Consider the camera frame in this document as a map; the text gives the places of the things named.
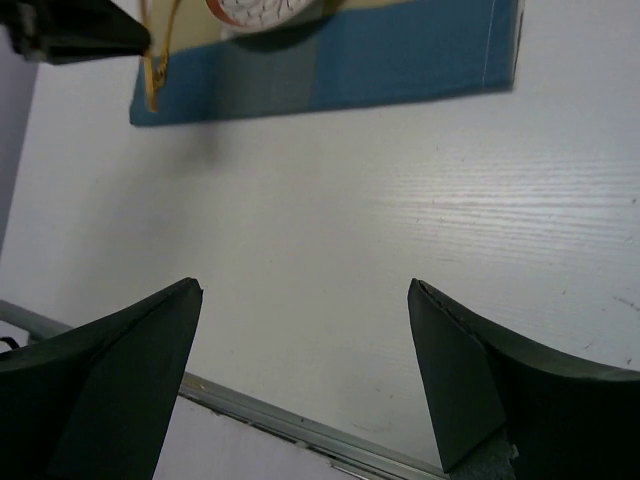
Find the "patterned ceramic plate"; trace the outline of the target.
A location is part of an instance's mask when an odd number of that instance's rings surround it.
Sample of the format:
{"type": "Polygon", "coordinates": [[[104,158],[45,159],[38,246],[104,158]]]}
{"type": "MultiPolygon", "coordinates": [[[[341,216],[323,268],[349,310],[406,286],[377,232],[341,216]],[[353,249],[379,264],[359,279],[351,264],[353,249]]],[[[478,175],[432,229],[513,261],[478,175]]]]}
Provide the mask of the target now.
{"type": "Polygon", "coordinates": [[[209,0],[206,6],[226,28],[239,33],[258,33],[299,20],[308,11],[322,8],[312,0],[209,0]]]}

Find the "gold knife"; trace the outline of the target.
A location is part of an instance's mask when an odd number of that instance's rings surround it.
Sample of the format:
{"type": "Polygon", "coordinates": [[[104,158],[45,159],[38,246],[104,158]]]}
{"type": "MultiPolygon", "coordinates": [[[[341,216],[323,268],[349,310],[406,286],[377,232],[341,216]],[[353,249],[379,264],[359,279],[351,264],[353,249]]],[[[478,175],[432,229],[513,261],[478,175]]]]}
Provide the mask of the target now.
{"type": "Polygon", "coordinates": [[[149,50],[147,50],[143,56],[142,65],[143,65],[143,71],[144,71],[144,88],[145,88],[145,96],[146,96],[146,106],[150,112],[156,112],[157,101],[156,101],[154,65],[153,65],[153,57],[151,56],[149,50]]]}

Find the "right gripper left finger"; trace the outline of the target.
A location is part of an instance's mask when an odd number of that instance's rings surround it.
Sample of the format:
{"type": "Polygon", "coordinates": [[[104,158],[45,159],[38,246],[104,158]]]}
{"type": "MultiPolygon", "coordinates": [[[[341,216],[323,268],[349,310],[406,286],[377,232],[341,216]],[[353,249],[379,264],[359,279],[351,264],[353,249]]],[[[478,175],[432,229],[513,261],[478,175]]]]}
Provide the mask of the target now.
{"type": "Polygon", "coordinates": [[[2,478],[152,478],[202,299],[185,278],[46,340],[2,338],[2,478]]]}

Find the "blue beige cloth placemat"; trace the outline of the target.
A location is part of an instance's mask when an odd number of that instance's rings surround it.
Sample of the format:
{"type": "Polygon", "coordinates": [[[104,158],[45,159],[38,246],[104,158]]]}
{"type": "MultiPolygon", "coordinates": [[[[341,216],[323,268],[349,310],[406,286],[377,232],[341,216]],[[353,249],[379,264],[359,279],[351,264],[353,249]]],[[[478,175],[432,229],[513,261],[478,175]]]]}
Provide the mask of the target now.
{"type": "Polygon", "coordinates": [[[137,127],[368,108],[509,89],[520,1],[407,1],[173,53],[137,127]]]}

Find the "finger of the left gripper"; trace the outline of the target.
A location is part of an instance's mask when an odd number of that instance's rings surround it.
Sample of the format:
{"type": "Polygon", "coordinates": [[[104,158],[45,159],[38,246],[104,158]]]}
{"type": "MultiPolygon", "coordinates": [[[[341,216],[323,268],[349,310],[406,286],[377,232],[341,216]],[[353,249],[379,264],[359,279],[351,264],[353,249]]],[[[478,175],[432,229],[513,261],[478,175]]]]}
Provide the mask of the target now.
{"type": "Polygon", "coordinates": [[[147,28],[108,0],[3,1],[1,26],[14,53],[52,65],[141,56],[151,45],[147,28]]]}

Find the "gold fork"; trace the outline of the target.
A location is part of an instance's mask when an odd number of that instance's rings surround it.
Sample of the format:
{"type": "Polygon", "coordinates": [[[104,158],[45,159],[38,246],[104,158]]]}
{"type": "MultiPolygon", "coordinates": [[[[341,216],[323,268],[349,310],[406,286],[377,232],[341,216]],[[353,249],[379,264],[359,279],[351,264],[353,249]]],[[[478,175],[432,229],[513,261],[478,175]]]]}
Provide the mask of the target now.
{"type": "Polygon", "coordinates": [[[155,89],[160,89],[161,87],[164,86],[166,82],[169,56],[170,56],[171,38],[172,38],[173,28],[175,24],[175,18],[176,18],[177,11],[179,9],[180,4],[181,4],[180,0],[173,0],[171,4],[171,10],[168,18],[167,29],[165,32],[162,51],[160,55],[160,61],[153,74],[155,89]]]}

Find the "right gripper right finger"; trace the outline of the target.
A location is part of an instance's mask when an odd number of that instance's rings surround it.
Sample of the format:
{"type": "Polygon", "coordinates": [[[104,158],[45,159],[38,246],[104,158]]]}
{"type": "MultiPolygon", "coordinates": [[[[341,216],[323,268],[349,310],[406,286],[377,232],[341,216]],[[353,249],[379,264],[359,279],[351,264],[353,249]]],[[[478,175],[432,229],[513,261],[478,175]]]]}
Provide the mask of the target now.
{"type": "Polygon", "coordinates": [[[413,280],[409,319],[453,479],[635,479],[639,375],[560,352],[413,280]]]}

